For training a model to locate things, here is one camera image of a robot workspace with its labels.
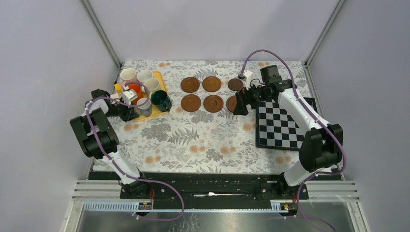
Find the dark brown coaster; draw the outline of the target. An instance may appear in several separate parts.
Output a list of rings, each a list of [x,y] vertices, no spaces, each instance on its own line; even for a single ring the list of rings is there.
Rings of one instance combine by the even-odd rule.
[[[238,78],[233,78],[228,81],[227,86],[231,91],[240,91],[243,88],[244,83]]]

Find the brown wooden coaster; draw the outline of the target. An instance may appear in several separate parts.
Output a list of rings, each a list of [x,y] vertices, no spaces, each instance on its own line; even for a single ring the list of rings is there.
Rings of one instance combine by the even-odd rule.
[[[181,83],[180,87],[182,91],[186,93],[194,93],[199,89],[200,81],[195,77],[186,77]]]
[[[221,88],[221,80],[215,76],[208,76],[202,81],[202,87],[208,92],[216,92]]]
[[[202,101],[195,94],[188,94],[181,100],[181,107],[187,112],[195,112],[201,107]]]
[[[209,95],[203,101],[204,108],[211,113],[219,112],[223,104],[223,99],[218,95]]]
[[[233,113],[236,107],[236,104],[237,104],[236,96],[230,96],[226,101],[226,108],[228,109],[228,111]]]

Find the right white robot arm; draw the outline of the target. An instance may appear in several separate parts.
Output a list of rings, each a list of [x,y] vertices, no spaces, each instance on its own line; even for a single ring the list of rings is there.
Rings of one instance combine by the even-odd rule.
[[[233,114],[246,116],[248,105],[256,109],[261,102],[273,100],[286,110],[304,133],[299,161],[281,174],[277,186],[278,195],[289,199],[296,193],[297,185],[315,174],[326,174],[325,168],[345,160],[343,130],[339,124],[331,125],[308,105],[294,79],[283,80],[276,65],[262,68],[261,75],[263,82],[259,86],[250,85],[236,92]]]

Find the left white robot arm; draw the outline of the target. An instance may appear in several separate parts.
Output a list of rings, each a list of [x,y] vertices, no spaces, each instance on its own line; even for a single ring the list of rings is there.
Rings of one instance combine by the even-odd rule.
[[[138,114],[120,98],[110,98],[105,90],[96,89],[91,96],[92,99],[85,104],[84,113],[70,120],[82,151],[87,157],[109,165],[119,176],[124,192],[132,192],[139,199],[147,197],[149,184],[138,180],[139,169],[120,151],[118,136],[107,119],[119,117],[128,122],[137,118]]]

